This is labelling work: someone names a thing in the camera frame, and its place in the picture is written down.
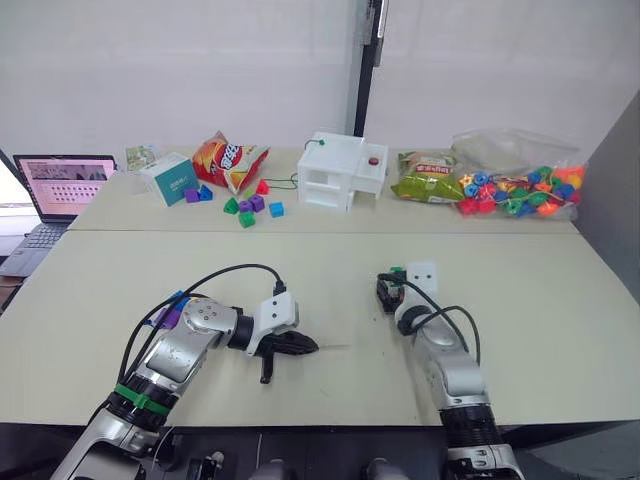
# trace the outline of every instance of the purple block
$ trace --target purple block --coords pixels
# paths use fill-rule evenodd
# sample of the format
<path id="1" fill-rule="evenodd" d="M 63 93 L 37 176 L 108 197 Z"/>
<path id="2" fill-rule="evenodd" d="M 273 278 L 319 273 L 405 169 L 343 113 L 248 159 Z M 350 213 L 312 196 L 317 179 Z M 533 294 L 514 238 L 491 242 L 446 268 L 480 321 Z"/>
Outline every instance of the purple block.
<path id="1" fill-rule="evenodd" d="M 187 203 L 195 203 L 200 201 L 198 191 L 195 188 L 187 188 L 184 191 L 184 198 L 187 200 Z"/>
<path id="2" fill-rule="evenodd" d="M 264 210 L 264 198 L 260 195 L 255 194 L 249 197 L 249 203 L 251 203 L 251 207 L 254 212 L 259 212 L 260 210 Z"/>
<path id="3" fill-rule="evenodd" d="M 238 204 L 238 208 L 240 209 L 240 213 L 250 212 L 252 210 L 251 204 L 249 202 L 240 202 Z"/>

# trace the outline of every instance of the laptop screen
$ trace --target laptop screen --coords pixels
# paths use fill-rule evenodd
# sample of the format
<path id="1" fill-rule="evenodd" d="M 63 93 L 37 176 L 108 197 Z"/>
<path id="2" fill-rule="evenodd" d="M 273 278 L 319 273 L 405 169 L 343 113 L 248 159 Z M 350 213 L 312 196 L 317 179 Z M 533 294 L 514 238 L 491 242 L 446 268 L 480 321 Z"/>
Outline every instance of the laptop screen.
<path id="1" fill-rule="evenodd" d="M 109 156 L 16 155 L 14 159 L 40 215 L 52 219 L 80 214 L 115 170 Z"/>

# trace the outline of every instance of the red block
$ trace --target red block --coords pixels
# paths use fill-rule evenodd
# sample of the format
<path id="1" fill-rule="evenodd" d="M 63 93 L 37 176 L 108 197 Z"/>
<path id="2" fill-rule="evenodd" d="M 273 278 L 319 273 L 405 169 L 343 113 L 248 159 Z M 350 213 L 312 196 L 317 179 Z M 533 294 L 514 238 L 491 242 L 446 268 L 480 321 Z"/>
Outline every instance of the red block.
<path id="1" fill-rule="evenodd" d="M 478 211 L 478 201 L 475 198 L 467 198 L 456 205 L 463 215 L 472 215 Z"/>
<path id="2" fill-rule="evenodd" d="M 496 193 L 496 186 L 493 183 L 487 183 L 478 189 L 478 197 L 480 200 L 492 200 Z"/>
<path id="3" fill-rule="evenodd" d="M 580 192 L 578 190 L 576 190 L 569 197 L 569 201 L 571 203 L 573 203 L 574 205 L 577 205 L 582 201 L 582 195 L 580 194 Z"/>
<path id="4" fill-rule="evenodd" d="M 478 202 L 478 213 L 491 213 L 496 209 L 496 202 L 493 200 L 482 200 Z"/>
<path id="5" fill-rule="evenodd" d="M 264 180 L 260 180 L 258 182 L 258 186 L 256 187 L 256 193 L 258 195 L 266 195 L 269 193 L 269 184 L 264 181 Z"/>

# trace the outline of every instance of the green block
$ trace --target green block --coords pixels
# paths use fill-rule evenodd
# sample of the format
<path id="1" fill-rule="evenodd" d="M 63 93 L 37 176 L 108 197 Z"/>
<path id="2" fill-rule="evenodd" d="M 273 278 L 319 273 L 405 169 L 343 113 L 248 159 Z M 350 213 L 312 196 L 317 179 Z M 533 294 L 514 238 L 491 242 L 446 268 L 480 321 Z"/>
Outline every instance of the green block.
<path id="1" fill-rule="evenodd" d="M 551 189 L 555 190 L 556 188 L 560 188 L 562 185 L 562 180 L 558 177 L 551 177 Z"/>
<path id="2" fill-rule="evenodd" d="M 516 188 L 513 192 L 511 192 L 511 198 L 522 198 L 522 197 L 526 197 L 527 196 L 527 191 L 522 188 L 522 187 L 518 187 Z"/>
<path id="3" fill-rule="evenodd" d="M 224 211 L 226 213 L 235 215 L 236 213 L 238 213 L 238 210 L 240 210 L 240 207 L 238 206 L 238 202 L 236 201 L 236 199 L 233 197 L 227 200 L 227 203 L 224 204 Z"/>
<path id="4" fill-rule="evenodd" d="M 504 211 L 509 215 L 515 215 L 516 213 L 518 213 L 521 207 L 522 207 L 522 200 L 518 200 L 518 199 L 514 199 L 514 200 L 509 199 L 502 205 L 502 208 L 504 208 Z"/>
<path id="5" fill-rule="evenodd" d="M 255 225 L 256 219 L 253 217 L 253 212 L 242 212 L 238 215 L 238 221 L 244 228 Z"/>
<path id="6" fill-rule="evenodd" d="M 539 207 L 547 201 L 547 194 L 543 192 L 534 193 L 529 197 L 529 203 L 534 207 Z"/>
<path id="7" fill-rule="evenodd" d="M 538 170 L 536 170 L 536 172 L 538 172 L 544 180 L 546 177 L 551 175 L 551 172 L 553 172 L 553 170 L 551 169 L 551 167 L 540 167 Z"/>

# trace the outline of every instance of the black pole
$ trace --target black pole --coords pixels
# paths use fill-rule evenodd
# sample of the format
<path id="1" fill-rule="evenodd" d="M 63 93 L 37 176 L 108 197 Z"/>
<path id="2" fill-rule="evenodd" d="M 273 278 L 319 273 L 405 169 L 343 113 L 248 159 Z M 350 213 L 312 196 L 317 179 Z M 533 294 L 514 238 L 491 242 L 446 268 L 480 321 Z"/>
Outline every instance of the black pole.
<path id="1" fill-rule="evenodd" d="M 367 107 L 369 106 L 369 93 L 371 92 L 371 79 L 373 78 L 373 68 L 375 65 L 376 50 L 378 48 L 378 22 L 380 21 L 381 0 L 370 0 L 369 11 L 373 8 L 372 29 L 368 33 L 371 35 L 369 45 L 362 49 L 362 62 L 360 64 L 360 81 L 358 83 L 358 100 L 356 104 L 356 121 L 353 128 L 354 137 L 364 135 L 364 125 L 367 120 Z"/>

